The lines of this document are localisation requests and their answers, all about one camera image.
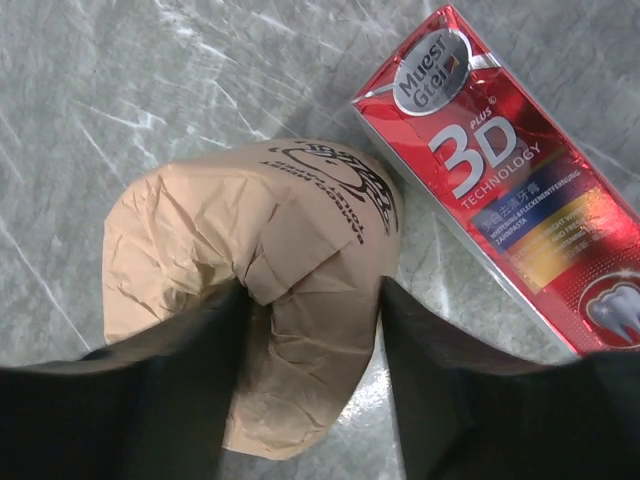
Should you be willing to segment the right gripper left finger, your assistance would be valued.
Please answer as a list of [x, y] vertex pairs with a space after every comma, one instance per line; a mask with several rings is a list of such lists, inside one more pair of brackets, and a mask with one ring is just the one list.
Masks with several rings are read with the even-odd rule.
[[1, 371], [5, 479], [213, 479], [252, 302], [201, 306], [73, 361]]

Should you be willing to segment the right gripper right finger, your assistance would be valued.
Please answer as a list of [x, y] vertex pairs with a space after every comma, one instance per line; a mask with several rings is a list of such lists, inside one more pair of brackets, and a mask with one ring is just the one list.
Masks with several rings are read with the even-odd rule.
[[396, 436], [409, 479], [635, 479], [639, 357], [510, 355], [380, 290]]

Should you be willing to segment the brown paper roll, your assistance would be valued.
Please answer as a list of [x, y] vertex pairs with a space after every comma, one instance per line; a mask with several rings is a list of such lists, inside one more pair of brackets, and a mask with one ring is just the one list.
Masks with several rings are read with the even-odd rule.
[[380, 162], [326, 141], [274, 139], [162, 165], [105, 220], [105, 339], [239, 280], [255, 309], [224, 445], [290, 459], [327, 434], [369, 364], [402, 212]]

